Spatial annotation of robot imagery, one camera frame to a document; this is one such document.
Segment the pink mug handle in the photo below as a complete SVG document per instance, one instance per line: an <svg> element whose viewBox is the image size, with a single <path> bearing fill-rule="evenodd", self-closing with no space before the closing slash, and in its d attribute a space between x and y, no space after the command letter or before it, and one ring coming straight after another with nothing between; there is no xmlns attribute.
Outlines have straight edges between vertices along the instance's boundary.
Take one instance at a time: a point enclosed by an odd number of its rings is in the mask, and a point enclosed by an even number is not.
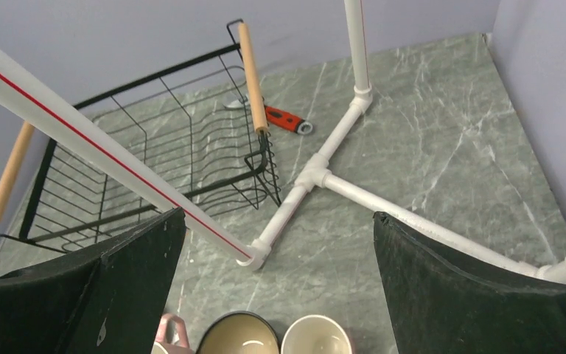
<svg viewBox="0 0 566 354"><path fill-rule="evenodd" d="M175 323L175 331L179 336L179 347L189 349L189 340L187 338L187 331L185 328L185 321L172 313L165 313L161 320L159 320L159 326L157 327L157 334L155 335L155 341L159 343L166 342L166 329L168 328L168 322Z"/></svg>

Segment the black wire dish rack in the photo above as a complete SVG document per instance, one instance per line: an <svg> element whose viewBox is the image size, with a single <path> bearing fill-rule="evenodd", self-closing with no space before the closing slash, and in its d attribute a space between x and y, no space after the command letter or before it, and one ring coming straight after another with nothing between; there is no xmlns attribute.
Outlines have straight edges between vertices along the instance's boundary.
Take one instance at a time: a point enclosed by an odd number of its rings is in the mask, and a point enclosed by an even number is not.
<svg viewBox="0 0 566 354"><path fill-rule="evenodd" d="M249 107L223 105L245 91L240 45L231 31L241 21L227 24L231 45L75 106L212 217L258 209L267 198L281 203L269 134L255 134ZM0 236L67 253L157 214L153 205L51 139L18 237Z"/></svg>

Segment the gray wall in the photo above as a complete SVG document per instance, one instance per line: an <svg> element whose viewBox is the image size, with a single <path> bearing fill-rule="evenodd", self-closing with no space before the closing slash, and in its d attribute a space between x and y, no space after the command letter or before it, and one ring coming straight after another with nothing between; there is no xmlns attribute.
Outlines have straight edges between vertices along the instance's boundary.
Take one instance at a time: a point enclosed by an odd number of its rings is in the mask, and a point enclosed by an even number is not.
<svg viewBox="0 0 566 354"><path fill-rule="evenodd" d="M503 0L491 48L566 219L566 1Z"/></svg>
<svg viewBox="0 0 566 354"><path fill-rule="evenodd" d="M368 48L489 32L499 1L365 0ZM261 73L349 55L342 0L212 2L0 0L0 47L71 103L228 44L224 25L239 17L251 26ZM0 173L20 126L0 108ZM40 161L41 137L10 211Z"/></svg>

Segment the basket handle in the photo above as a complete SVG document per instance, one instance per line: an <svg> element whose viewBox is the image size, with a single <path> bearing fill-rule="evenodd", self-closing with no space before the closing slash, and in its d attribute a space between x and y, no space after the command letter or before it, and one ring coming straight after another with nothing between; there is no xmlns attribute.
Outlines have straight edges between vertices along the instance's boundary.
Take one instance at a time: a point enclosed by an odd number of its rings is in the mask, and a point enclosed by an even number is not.
<svg viewBox="0 0 566 354"><path fill-rule="evenodd" d="M23 123L23 127L18 133L18 138L16 138L16 142L14 143L14 148L12 148L12 153L10 153L10 158L7 160L7 164L3 170L3 175L1 175L0 221L3 218L7 202L10 200L10 194L12 193L14 182L16 182L18 171L21 169L25 153L27 153L33 131L33 125L28 122Z"/></svg>
<svg viewBox="0 0 566 354"><path fill-rule="evenodd" d="M256 133L267 133L268 121L265 119L263 96L259 87L259 75L255 66L251 34L248 31L248 25L243 22L238 25L237 30L240 33L240 48L244 59L244 72L246 74L246 86L248 87L248 100L251 103L253 126Z"/></svg>

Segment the marble countertop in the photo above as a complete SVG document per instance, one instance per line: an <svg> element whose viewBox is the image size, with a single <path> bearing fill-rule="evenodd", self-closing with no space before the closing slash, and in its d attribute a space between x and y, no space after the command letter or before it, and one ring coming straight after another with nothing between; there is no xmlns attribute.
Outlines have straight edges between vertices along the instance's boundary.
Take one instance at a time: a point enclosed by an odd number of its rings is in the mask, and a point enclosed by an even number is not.
<svg viewBox="0 0 566 354"><path fill-rule="evenodd" d="M331 160L335 175L514 260L566 255L566 224L481 35L377 53L368 67L374 103ZM272 129L282 195L346 111L353 82L350 59L263 77L269 105L315 124L309 136ZM267 202L218 220L250 243L275 210ZM395 353L372 214L314 190L257 272L190 234L168 307L193 344L233 310L258 313L279 332L321 313L350 328L359 353ZM51 257L6 241L0 274Z"/></svg>

